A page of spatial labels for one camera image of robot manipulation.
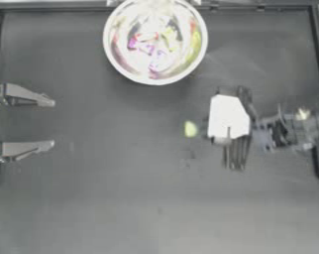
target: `white bowl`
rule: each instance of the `white bowl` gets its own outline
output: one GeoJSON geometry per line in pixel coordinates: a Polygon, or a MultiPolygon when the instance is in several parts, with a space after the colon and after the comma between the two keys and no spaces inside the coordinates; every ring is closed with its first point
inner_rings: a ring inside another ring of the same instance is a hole
{"type": "Polygon", "coordinates": [[[102,46],[123,76],[163,85],[182,79],[200,64],[208,29],[185,0],[127,0],[107,18],[102,46]]]}

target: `small green object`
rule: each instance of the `small green object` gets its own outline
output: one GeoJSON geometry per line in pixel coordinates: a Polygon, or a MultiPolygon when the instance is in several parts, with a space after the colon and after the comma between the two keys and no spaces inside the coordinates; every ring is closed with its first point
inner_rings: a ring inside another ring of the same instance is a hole
{"type": "Polygon", "coordinates": [[[185,137],[194,138],[197,134],[198,134],[197,125],[193,122],[186,121],[185,122],[185,137]]]}

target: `dark gray surface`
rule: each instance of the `dark gray surface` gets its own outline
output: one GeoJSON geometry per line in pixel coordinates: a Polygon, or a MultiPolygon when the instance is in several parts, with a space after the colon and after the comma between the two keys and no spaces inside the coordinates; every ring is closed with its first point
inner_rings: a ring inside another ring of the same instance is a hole
{"type": "Polygon", "coordinates": [[[137,85],[99,45],[102,13],[18,13],[3,20],[0,80],[46,92],[54,109],[2,110],[1,139],[55,139],[2,169],[0,254],[319,253],[310,161],[252,148],[246,171],[182,135],[217,85],[276,103],[319,105],[305,12],[208,14],[210,46],[187,79],[137,85]]]}

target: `bowl rim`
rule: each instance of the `bowl rim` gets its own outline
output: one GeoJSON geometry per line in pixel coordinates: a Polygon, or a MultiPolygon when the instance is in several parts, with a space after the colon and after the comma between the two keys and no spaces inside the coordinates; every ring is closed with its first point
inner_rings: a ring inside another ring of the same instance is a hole
{"type": "Polygon", "coordinates": [[[201,16],[201,14],[198,13],[198,11],[196,10],[196,8],[185,0],[174,0],[175,2],[178,2],[179,4],[186,6],[186,8],[191,11],[191,13],[196,16],[197,21],[200,23],[200,28],[201,28],[201,33],[202,33],[202,44],[201,44],[201,50],[200,50],[200,53],[197,55],[197,58],[194,59],[191,64],[187,66],[187,68],[182,72],[179,72],[178,74],[173,75],[171,77],[167,77],[167,78],[163,78],[163,79],[153,79],[153,78],[149,78],[146,76],[138,76],[138,75],[130,73],[119,65],[119,63],[117,62],[117,60],[114,59],[114,57],[111,55],[110,48],[107,46],[109,45],[107,31],[109,31],[113,19],[115,17],[115,14],[118,13],[118,11],[126,5],[129,5],[131,2],[137,2],[137,1],[138,0],[126,0],[126,1],[123,1],[117,6],[117,8],[113,10],[111,14],[109,15],[107,20],[105,22],[105,26],[103,26],[103,31],[102,31],[102,47],[103,47],[103,51],[105,51],[106,57],[109,59],[109,62],[111,63],[113,67],[117,69],[117,71],[125,77],[127,77],[130,80],[133,80],[137,83],[149,84],[149,85],[165,85],[165,84],[173,83],[173,82],[181,80],[183,77],[186,77],[191,73],[191,71],[196,69],[198,64],[201,63],[201,61],[205,57],[205,54],[206,54],[206,49],[208,49],[208,42],[209,42],[208,28],[206,28],[204,18],[201,16]]]}

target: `black tray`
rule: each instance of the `black tray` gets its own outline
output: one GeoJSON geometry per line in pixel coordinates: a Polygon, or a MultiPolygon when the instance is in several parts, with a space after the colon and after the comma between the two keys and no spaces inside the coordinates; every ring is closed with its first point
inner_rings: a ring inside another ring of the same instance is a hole
{"type": "Polygon", "coordinates": [[[310,158],[252,147],[244,173],[183,137],[218,85],[252,89],[261,114],[319,107],[313,6],[202,7],[210,45],[193,74],[138,85],[110,66],[97,5],[0,7],[0,81],[46,92],[54,109],[6,108],[0,140],[54,139],[5,165],[3,253],[317,253],[319,180],[310,158]]]}

